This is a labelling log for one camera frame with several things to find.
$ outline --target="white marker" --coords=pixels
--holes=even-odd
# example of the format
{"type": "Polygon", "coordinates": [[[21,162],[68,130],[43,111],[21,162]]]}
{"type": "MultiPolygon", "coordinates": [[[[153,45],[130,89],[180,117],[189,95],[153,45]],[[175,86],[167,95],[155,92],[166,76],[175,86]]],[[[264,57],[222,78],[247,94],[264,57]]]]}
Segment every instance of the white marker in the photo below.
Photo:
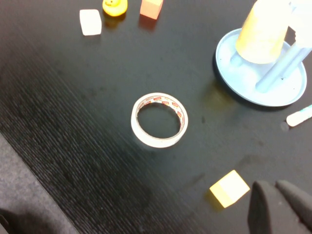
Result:
{"type": "Polygon", "coordinates": [[[289,126],[294,127],[312,117],[312,105],[297,111],[286,118],[289,126]]]}

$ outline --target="masking tape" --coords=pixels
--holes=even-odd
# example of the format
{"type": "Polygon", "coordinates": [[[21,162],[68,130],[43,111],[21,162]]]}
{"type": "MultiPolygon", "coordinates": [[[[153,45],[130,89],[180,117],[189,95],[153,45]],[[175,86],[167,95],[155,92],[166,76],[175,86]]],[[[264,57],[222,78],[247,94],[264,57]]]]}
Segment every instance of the masking tape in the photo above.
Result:
{"type": "Polygon", "coordinates": [[[189,119],[186,113],[184,106],[173,96],[163,93],[151,93],[142,96],[133,106],[132,114],[131,114],[131,127],[136,137],[142,141],[144,144],[149,145],[155,148],[166,148],[176,144],[181,137],[184,135],[187,126],[189,123],[189,119]],[[150,103],[161,103],[172,108],[180,120],[180,129],[179,132],[169,138],[157,138],[147,134],[140,126],[137,115],[140,109],[148,105],[150,103]]]}

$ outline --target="black table surface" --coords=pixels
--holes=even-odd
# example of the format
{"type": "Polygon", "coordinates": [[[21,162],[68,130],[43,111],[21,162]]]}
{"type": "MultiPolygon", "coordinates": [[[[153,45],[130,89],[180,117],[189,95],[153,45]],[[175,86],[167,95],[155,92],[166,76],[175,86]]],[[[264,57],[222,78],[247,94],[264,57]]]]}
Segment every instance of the black table surface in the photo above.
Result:
{"type": "MultiPolygon", "coordinates": [[[[285,130],[311,104],[312,87],[286,108],[262,108],[216,77],[218,41],[241,27],[253,2],[165,0],[156,23],[105,16],[99,0],[0,2],[0,131],[82,233],[248,233],[250,193],[221,209],[209,188],[235,169],[249,184],[286,179],[312,194],[312,123],[285,130]],[[80,9],[98,9],[102,34],[84,37],[80,9]],[[134,136],[135,101],[163,92],[186,108],[173,147],[134,136]]],[[[289,31],[287,41],[292,43],[289,31]]],[[[305,60],[308,79],[312,57],[305,60]]],[[[167,109],[144,129],[177,131],[167,109]]]]}

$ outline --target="white cube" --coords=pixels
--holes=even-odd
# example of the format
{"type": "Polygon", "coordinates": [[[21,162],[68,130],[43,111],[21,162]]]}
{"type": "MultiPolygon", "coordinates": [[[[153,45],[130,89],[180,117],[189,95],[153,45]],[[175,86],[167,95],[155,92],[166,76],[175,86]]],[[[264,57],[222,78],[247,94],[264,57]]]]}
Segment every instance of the white cube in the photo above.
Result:
{"type": "Polygon", "coordinates": [[[80,24],[85,36],[99,35],[102,32],[102,20],[98,10],[80,10],[80,24]]]}

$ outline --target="gray floor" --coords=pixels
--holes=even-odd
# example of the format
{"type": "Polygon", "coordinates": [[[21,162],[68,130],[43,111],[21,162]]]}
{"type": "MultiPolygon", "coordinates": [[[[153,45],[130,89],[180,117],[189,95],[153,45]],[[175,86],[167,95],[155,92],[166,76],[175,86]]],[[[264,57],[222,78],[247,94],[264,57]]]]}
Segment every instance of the gray floor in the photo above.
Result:
{"type": "Polygon", "coordinates": [[[26,234],[78,233],[1,134],[0,209],[26,234]]]}

